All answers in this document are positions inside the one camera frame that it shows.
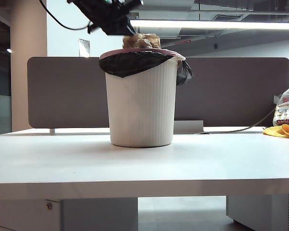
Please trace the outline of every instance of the gray partition panel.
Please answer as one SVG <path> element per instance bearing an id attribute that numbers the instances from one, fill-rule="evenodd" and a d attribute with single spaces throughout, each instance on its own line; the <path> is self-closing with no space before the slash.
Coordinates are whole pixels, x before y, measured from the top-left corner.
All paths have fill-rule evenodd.
<path id="1" fill-rule="evenodd" d="M 194 79 L 177 87 L 176 120 L 249 126 L 289 87 L 286 58 L 187 58 Z M 98 58 L 33 57 L 28 61 L 29 123 L 34 128 L 108 127 L 105 74 Z M 261 123 L 272 124 L 272 116 Z"/>

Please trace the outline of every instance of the white trash can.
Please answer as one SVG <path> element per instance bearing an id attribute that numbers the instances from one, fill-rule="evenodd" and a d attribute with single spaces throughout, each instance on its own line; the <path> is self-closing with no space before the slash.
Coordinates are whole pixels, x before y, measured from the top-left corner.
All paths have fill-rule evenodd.
<path id="1" fill-rule="evenodd" d="M 124 147 L 156 147 L 173 137 L 178 60 L 124 78 L 106 73 L 110 139 Z"/>

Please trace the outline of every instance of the yellow cloth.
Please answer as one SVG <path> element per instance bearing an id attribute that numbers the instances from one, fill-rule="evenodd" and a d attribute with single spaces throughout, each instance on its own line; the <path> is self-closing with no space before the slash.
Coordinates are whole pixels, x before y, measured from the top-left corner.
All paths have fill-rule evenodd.
<path id="1" fill-rule="evenodd" d="M 269 136 L 289 138 L 289 125 L 283 124 L 282 126 L 267 128 L 263 131 L 263 134 Z"/>

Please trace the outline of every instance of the ceiling light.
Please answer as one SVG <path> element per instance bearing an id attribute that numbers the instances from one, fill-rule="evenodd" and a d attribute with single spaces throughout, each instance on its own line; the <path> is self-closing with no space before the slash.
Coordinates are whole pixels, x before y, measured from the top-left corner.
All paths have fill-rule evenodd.
<path id="1" fill-rule="evenodd" d="M 289 23 L 214 22 L 188 20 L 131 20 L 133 26 L 194 29 L 270 29 L 289 30 Z"/>

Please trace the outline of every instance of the black cable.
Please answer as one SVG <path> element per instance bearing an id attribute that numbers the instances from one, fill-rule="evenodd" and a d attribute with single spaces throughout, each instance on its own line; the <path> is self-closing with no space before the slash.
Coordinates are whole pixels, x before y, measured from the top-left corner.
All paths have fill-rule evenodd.
<path id="1" fill-rule="evenodd" d="M 239 130 L 233 130 L 233 131 L 209 131 L 209 132 L 201 132 L 201 133 L 197 133 L 197 134 L 226 134 L 226 133 L 234 133 L 234 132 L 239 132 L 239 131 L 245 131 L 247 129 L 253 128 L 255 126 L 257 126 L 258 124 L 260 124 L 262 121 L 264 121 L 265 119 L 267 119 L 267 117 L 272 114 L 276 109 L 274 108 L 272 111 L 270 111 L 264 118 L 262 118 L 260 121 L 258 121 L 257 123 L 255 123 L 252 126 L 249 126 L 248 128 L 243 128 L 243 129 L 239 129 Z"/>
<path id="2" fill-rule="evenodd" d="M 89 25 L 90 25 L 90 21 L 89 23 L 84 26 L 84 27 L 81 27 L 81 28 L 70 28 L 70 27 L 67 27 L 65 25 L 63 25 L 62 23 L 59 22 L 58 19 L 55 18 L 55 16 L 53 16 L 52 13 L 49 12 L 49 10 L 46 8 L 46 6 L 44 5 L 43 1 L 42 0 L 39 0 L 40 4 L 42 5 L 42 7 L 45 9 L 45 11 L 62 27 L 66 28 L 66 29 L 69 29 L 69 30 L 83 30 L 83 29 L 86 29 Z"/>

